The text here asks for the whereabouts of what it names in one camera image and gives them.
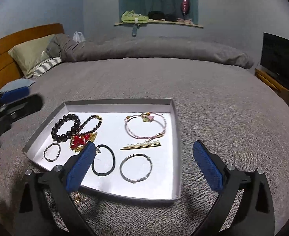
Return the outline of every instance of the black hair tie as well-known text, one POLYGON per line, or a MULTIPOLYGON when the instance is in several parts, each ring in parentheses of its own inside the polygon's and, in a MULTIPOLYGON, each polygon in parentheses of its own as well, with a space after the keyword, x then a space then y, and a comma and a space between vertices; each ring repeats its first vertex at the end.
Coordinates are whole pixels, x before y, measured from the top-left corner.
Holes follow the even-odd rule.
POLYGON ((97 176, 107 176, 107 175, 111 174, 111 173, 113 172, 114 168, 115 168, 115 156, 114 156, 114 153, 113 153, 112 149, 109 148, 107 145, 98 145, 98 146, 96 147, 97 151, 98 151, 98 149, 100 149, 100 147, 104 147, 104 148, 106 148, 107 150, 110 151, 110 153, 112 154, 112 157, 113 157, 113 166, 112 166, 112 168, 111 168, 108 172, 106 172, 106 173, 98 173, 98 172, 96 172, 95 169, 94 169, 94 160, 93 160, 92 165, 91 165, 91 168, 92 168, 93 173, 96 174, 97 176))

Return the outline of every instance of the pink cord bracelet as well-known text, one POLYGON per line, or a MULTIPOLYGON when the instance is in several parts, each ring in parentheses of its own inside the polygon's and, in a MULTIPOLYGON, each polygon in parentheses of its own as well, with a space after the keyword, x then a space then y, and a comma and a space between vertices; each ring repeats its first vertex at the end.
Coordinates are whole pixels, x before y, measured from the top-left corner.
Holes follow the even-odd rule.
POLYGON ((149 142, 151 141, 152 139, 155 139, 155 138, 159 138, 159 137, 162 137, 164 136, 165 134, 165 129, 166 129, 166 119, 164 118, 163 115, 160 115, 158 113, 154 113, 154 112, 147 112, 147 113, 142 113, 142 114, 136 114, 136 115, 132 115, 132 116, 127 116, 125 118, 125 127, 127 129, 127 131, 130 133, 131 136, 133 136, 134 138, 136 139, 147 139, 146 142, 149 142), (161 133, 158 133, 154 136, 138 136, 138 135, 135 135, 128 127, 128 122, 133 119, 133 118, 137 118, 137 117, 140 117, 142 118, 142 121, 144 122, 152 122, 154 120, 154 116, 152 116, 152 114, 155 114, 157 116, 160 116, 163 118, 163 121, 164 121, 164 126, 163 126, 163 130, 161 133))

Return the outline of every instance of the blue gripper pad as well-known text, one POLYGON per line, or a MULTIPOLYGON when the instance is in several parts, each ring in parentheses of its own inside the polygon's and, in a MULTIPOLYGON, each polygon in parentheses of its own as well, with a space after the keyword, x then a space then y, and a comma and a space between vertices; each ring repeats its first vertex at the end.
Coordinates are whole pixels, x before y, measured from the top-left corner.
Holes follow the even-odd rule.
POLYGON ((7 104, 7 103, 14 102, 20 98, 27 97, 29 94, 30 94, 29 88, 28 87, 22 87, 19 89, 10 90, 10 91, 5 92, 1 96, 0 101, 3 104, 7 104))
POLYGON ((222 174, 211 160, 209 152, 198 141, 193 145, 193 156, 211 190, 220 193, 223 190, 222 174))
POLYGON ((66 191, 68 193, 76 192, 84 179, 88 169, 90 168, 96 154, 95 144, 88 142, 85 149, 75 165, 69 171, 66 178, 66 191))

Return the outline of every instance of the silver bracelet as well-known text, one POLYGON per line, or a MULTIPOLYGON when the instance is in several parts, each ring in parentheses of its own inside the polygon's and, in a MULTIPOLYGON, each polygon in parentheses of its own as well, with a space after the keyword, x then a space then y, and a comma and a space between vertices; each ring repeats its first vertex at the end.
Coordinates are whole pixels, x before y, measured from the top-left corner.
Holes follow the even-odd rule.
POLYGON ((130 182, 130 183, 135 184, 135 183, 137 183, 137 182, 146 180, 146 179, 149 177, 149 175, 150 175, 150 173, 151 173, 151 171, 152 171, 152 167, 153 167, 153 165, 152 165, 152 161, 150 160, 150 157, 146 156, 145 154, 132 154, 132 155, 128 156, 127 158, 125 158, 125 159, 121 162, 121 165, 119 166, 119 171, 120 171, 121 176, 122 176, 123 179, 125 179, 126 181, 128 181, 128 182, 130 182), (143 157, 145 157, 145 158, 148 160, 148 162, 150 162, 150 171, 149 171, 149 173, 148 173, 146 176, 144 176, 143 178, 140 178, 140 179, 129 179, 129 178, 127 178, 127 177, 124 176, 121 168, 123 167, 124 163, 125 163, 127 160, 129 160, 130 158, 136 157, 136 156, 143 156, 143 157))
POLYGON ((49 161, 49 162, 53 162, 53 161, 56 161, 56 160, 58 159, 60 153, 61 153, 61 146, 60 146, 60 144, 59 144, 59 143, 52 143, 52 144, 50 144, 48 147, 46 147, 43 155, 44 155, 45 160, 47 160, 47 161, 49 161), (47 150, 48 150, 52 145, 58 145, 58 154, 57 154, 56 158, 53 159, 53 160, 48 159, 48 158, 45 157, 45 154, 46 154, 47 150))

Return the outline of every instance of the pillow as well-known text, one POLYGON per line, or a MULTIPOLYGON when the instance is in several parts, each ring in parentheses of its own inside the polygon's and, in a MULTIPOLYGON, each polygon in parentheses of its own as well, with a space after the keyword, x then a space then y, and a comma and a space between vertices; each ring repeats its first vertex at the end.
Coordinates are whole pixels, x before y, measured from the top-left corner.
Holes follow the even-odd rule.
POLYGON ((16 90, 20 89, 22 87, 29 87, 31 86, 35 81, 30 79, 17 79, 11 82, 8 82, 5 86, 3 86, 0 89, 0 92, 6 92, 10 90, 16 90))
POLYGON ((39 65, 37 65, 35 68, 32 69, 32 71, 34 71, 34 73, 32 74, 32 78, 37 78, 41 76, 46 71, 50 70, 54 66, 57 66, 61 62, 62 60, 60 57, 49 58, 41 62, 39 65))
POLYGON ((8 54, 18 63, 24 76, 32 76, 30 71, 41 62, 41 55, 45 51, 54 34, 18 44, 8 51, 8 54))

